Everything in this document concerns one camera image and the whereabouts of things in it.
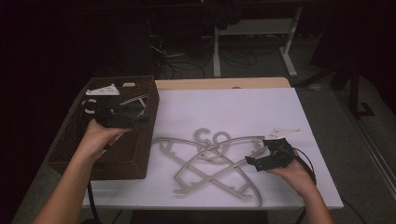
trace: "floor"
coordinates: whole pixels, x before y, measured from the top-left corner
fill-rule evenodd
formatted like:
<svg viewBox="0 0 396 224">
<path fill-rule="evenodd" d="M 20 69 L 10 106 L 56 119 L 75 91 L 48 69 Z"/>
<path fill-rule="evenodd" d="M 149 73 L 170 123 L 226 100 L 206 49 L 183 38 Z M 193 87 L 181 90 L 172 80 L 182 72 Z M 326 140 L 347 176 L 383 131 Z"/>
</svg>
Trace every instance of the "floor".
<svg viewBox="0 0 396 224">
<path fill-rule="evenodd" d="M 322 70 L 309 65 L 318 37 L 297 36 L 290 57 L 298 76 L 289 77 L 277 48 L 283 41 L 284 36 L 276 35 L 221 39 L 222 77 L 286 77 L 294 85 Z M 159 78 L 213 77 L 211 40 L 204 42 L 202 54 L 179 56 L 179 52 L 173 52 L 168 55 Z M 332 210 L 332 217 L 335 223 L 363 223 L 359 216 L 371 224 L 395 223 L 394 178 L 386 181 L 388 175 L 384 175 L 384 166 L 378 165 L 376 156 L 378 153 L 382 155 L 389 170 L 396 171 L 396 152 L 393 150 L 396 140 L 392 136 L 396 133 L 396 118 L 382 103 L 375 87 L 361 78 L 360 100 L 369 104 L 375 116 L 356 121 L 346 106 L 348 88 L 333 91 L 329 88 L 331 80 L 332 74 L 296 90 L 335 185 L 345 199 L 345 207 Z M 98 213 L 103 223 L 130 223 L 133 215 L 133 211 L 106 209 L 99 209 Z M 268 222 L 294 223 L 299 215 L 300 211 L 295 210 L 269 211 Z M 84 209 L 81 221 L 91 217 L 91 211 Z M 23 223 L 21 220 L 31 219 L 16 217 L 13 223 Z"/>
</svg>

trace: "white tabletop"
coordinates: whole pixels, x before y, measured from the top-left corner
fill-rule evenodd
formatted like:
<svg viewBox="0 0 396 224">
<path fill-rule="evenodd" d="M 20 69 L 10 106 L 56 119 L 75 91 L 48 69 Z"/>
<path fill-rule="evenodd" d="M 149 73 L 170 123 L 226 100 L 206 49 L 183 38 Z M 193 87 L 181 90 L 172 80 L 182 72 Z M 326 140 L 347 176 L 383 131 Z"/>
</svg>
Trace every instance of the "white tabletop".
<svg viewBox="0 0 396 224">
<path fill-rule="evenodd" d="M 274 128 L 301 130 L 301 133 L 287 137 L 288 142 L 302 150 L 312 161 L 318 189 L 326 205 L 330 209 L 343 207 L 295 89 L 160 91 L 153 138 L 173 137 L 194 141 L 194 132 L 200 128 L 211 131 L 201 135 L 208 139 L 212 139 L 213 134 L 220 131 L 236 138 L 267 135 Z M 177 194 L 174 190 L 182 187 L 174 176 L 183 164 L 160 151 L 160 145 L 156 143 L 151 147 L 145 179 L 93 181 L 95 204 L 99 207 L 130 209 L 268 210 L 304 206 L 302 198 L 279 176 L 257 172 L 254 166 L 245 162 L 238 167 L 258 190 L 262 203 L 259 203 L 252 187 L 244 192 L 247 196 L 251 195 L 251 198 L 240 199 L 213 182 L 205 183 L 187 194 Z M 197 154 L 194 146 L 173 144 L 171 149 L 183 161 L 188 161 Z M 224 156 L 237 162 L 244 159 L 245 155 L 250 155 L 254 149 L 252 142 L 239 142 L 231 144 Z M 205 161 L 195 161 L 193 165 L 206 175 L 213 175 L 229 166 L 208 164 Z M 202 180 L 191 169 L 185 170 L 181 178 L 188 185 Z M 217 176 L 216 181 L 235 189 L 241 188 L 247 182 L 235 169 Z M 83 205 L 89 205 L 87 195 Z"/>
</svg>

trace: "black cable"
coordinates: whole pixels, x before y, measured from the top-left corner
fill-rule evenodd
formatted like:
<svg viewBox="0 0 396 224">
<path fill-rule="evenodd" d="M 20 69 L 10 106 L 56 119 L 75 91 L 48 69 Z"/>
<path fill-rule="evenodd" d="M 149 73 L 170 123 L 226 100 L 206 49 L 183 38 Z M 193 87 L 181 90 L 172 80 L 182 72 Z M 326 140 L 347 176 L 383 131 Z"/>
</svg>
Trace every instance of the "black cable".
<svg viewBox="0 0 396 224">
<path fill-rule="evenodd" d="M 304 218 L 306 215 L 306 208 L 304 207 L 303 211 L 301 212 L 301 214 L 298 216 L 297 221 L 295 224 L 300 224 L 303 222 Z"/>
<path fill-rule="evenodd" d="M 179 74 L 181 76 L 181 73 L 176 71 L 174 66 L 172 66 L 169 63 L 163 63 L 164 72 L 166 73 L 164 75 L 165 75 L 166 78 L 167 78 L 167 73 L 168 73 L 168 71 L 166 70 L 166 66 L 169 66 L 172 69 L 172 76 L 170 76 L 168 79 L 174 79 L 175 74 Z"/>
<path fill-rule="evenodd" d="M 120 210 L 117 215 L 114 217 L 113 222 L 111 222 L 111 224 L 116 224 L 117 219 L 119 219 L 121 213 L 123 212 L 123 210 Z"/>
<path fill-rule="evenodd" d="M 238 55 L 237 53 L 232 53 L 231 50 L 240 51 L 242 53 L 242 55 Z M 252 52 L 253 52 L 253 50 L 249 50 L 248 52 L 244 52 L 243 50 L 237 49 L 235 47 L 232 47 L 231 49 L 227 49 L 227 51 L 229 53 L 231 53 L 235 58 L 246 58 L 248 55 L 251 55 Z"/>
<path fill-rule="evenodd" d="M 98 213 L 96 211 L 96 206 L 95 206 L 95 201 L 93 200 L 93 193 L 92 193 L 92 185 L 91 185 L 91 181 L 88 181 L 88 197 L 90 198 L 90 207 L 91 207 L 91 211 L 93 214 L 93 217 L 95 218 L 96 221 L 100 222 Z"/>
<path fill-rule="evenodd" d="M 366 220 L 364 219 L 364 217 L 361 215 L 361 213 L 358 211 L 358 210 L 356 210 L 353 206 L 352 206 L 352 204 L 350 203 L 350 202 L 348 202 L 345 198 L 343 198 L 343 197 L 341 197 L 341 201 L 343 202 L 343 203 L 345 203 L 350 209 L 352 209 L 352 211 L 356 214 L 356 216 L 358 216 L 358 218 L 361 220 L 361 222 L 363 223 L 363 224 L 367 224 L 367 222 L 366 222 Z"/>
<path fill-rule="evenodd" d="M 305 153 L 303 153 L 303 152 L 302 152 L 300 149 L 298 149 L 298 148 L 295 148 L 295 147 L 294 147 L 293 149 L 297 150 L 298 152 L 301 152 L 301 153 L 306 157 L 306 159 L 308 160 L 308 162 L 309 162 L 309 164 L 310 164 L 310 166 L 311 166 L 311 171 L 312 171 L 312 173 L 315 174 L 314 166 L 312 165 L 312 162 L 311 162 L 311 160 L 309 160 L 308 156 L 307 156 Z"/>
<path fill-rule="evenodd" d="M 212 58 L 211 54 L 207 57 L 206 62 L 203 65 L 197 64 L 197 63 L 190 63 L 190 61 L 181 61 L 181 62 L 164 62 L 163 64 L 168 65 L 169 67 L 172 68 L 172 70 L 175 73 L 175 68 L 179 69 L 179 70 L 183 70 L 183 71 L 195 71 L 195 70 L 201 70 L 202 71 L 202 78 L 205 78 L 205 67 L 207 67 L 207 65 L 210 62 L 210 59 Z M 181 67 L 181 66 L 177 66 L 175 64 L 187 64 L 187 65 L 192 65 L 194 66 L 193 68 L 186 68 L 186 67 Z"/>
<path fill-rule="evenodd" d="M 249 50 L 248 52 L 247 52 L 247 54 L 252 54 L 252 55 L 265 55 L 265 54 L 268 54 L 268 53 L 271 53 L 271 52 L 273 52 L 274 50 L 277 50 L 277 49 L 279 49 L 279 47 L 282 47 L 282 46 L 284 46 L 285 45 L 285 43 L 286 43 L 286 41 L 285 40 L 281 40 L 281 42 L 282 43 L 280 43 L 280 44 L 276 44 L 276 46 L 273 48 L 273 49 L 269 49 L 269 50 L 267 50 L 267 51 L 265 51 L 265 52 L 263 52 L 263 53 L 257 53 L 257 52 L 255 52 L 256 50 L 257 50 L 257 48 L 258 47 L 260 47 L 261 46 L 261 44 L 260 44 L 260 40 L 258 41 L 259 43 L 257 43 L 257 44 L 247 44 L 249 47 L 250 46 L 252 46 L 253 47 L 253 49 L 251 49 L 251 50 Z M 228 47 L 228 48 L 232 48 L 232 49 L 238 49 L 237 47 L 234 47 L 234 46 L 232 46 L 232 45 L 229 45 L 228 44 L 228 40 L 226 40 L 226 47 Z M 244 42 L 242 42 L 242 41 L 239 41 L 239 43 L 237 44 L 238 46 L 241 46 L 241 45 L 245 45 L 244 44 Z"/>
<path fill-rule="evenodd" d="M 232 52 L 230 49 L 227 50 L 228 53 L 230 53 L 231 55 L 233 55 L 236 59 L 245 59 L 248 63 L 248 65 L 255 65 L 257 63 L 257 57 L 256 55 L 252 54 L 251 52 L 246 53 L 242 50 L 238 50 L 235 49 L 234 51 L 240 51 L 242 52 L 244 55 L 238 55 L 236 52 Z"/>
<path fill-rule="evenodd" d="M 163 72 L 163 77 L 165 79 L 168 79 L 168 71 L 166 71 L 166 65 L 163 64 L 163 66 L 160 66 L 160 68 L 161 68 L 161 71 Z"/>
<path fill-rule="evenodd" d="M 219 53 L 219 56 L 225 63 L 227 63 L 228 65 L 230 65 L 232 67 L 236 67 L 236 68 L 247 68 L 247 67 L 249 67 L 249 64 L 245 64 L 245 63 L 238 62 L 237 60 L 233 60 L 233 59 L 225 56 L 222 53 Z M 236 63 L 236 64 L 240 64 L 241 66 L 231 64 L 230 62 L 233 62 L 233 63 Z"/>
</svg>

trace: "black device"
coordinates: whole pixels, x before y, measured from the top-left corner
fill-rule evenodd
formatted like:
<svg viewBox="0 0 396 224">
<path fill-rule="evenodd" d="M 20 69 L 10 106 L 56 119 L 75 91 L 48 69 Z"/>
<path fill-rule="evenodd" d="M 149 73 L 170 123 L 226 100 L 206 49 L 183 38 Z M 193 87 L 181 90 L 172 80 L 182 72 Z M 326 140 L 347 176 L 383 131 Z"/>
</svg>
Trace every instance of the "black device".
<svg viewBox="0 0 396 224">
<path fill-rule="evenodd" d="M 110 96 L 104 106 L 99 106 L 94 118 L 106 128 L 133 128 L 137 122 L 148 123 L 149 117 L 141 115 L 144 107 L 141 104 L 121 105 L 119 100 Z"/>
<path fill-rule="evenodd" d="M 269 156 L 259 159 L 245 157 L 247 163 L 254 165 L 258 172 L 268 171 L 276 167 L 287 167 L 295 158 L 293 147 L 286 141 L 286 138 L 262 141 L 270 150 Z"/>
</svg>

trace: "brown box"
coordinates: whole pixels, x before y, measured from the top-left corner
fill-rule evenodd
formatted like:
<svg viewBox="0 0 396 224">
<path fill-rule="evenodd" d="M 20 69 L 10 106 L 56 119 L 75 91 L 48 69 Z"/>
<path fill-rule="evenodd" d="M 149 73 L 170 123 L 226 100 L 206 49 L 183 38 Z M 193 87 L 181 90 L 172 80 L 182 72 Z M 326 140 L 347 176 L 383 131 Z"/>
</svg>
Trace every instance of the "brown box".
<svg viewBox="0 0 396 224">
<path fill-rule="evenodd" d="M 120 91 L 120 96 L 87 96 L 86 90 L 95 90 L 114 84 Z M 75 153 L 80 138 L 85 132 L 87 123 L 93 118 L 84 112 L 84 108 L 103 104 L 110 98 L 126 101 L 141 95 L 146 98 L 144 116 L 148 122 L 137 122 L 132 131 L 125 133 L 92 169 L 92 180 L 143 179 L 149 163 L 149 151 L 154 123 L 157 115 L 160 97 L 154 77 L 99 77 L 93 78 L 78 95 L 58 132 L 52 146 L 47 165 L 62 174 Z M 88 99 L 96 103 L 81 105 Z"/>
</svg>

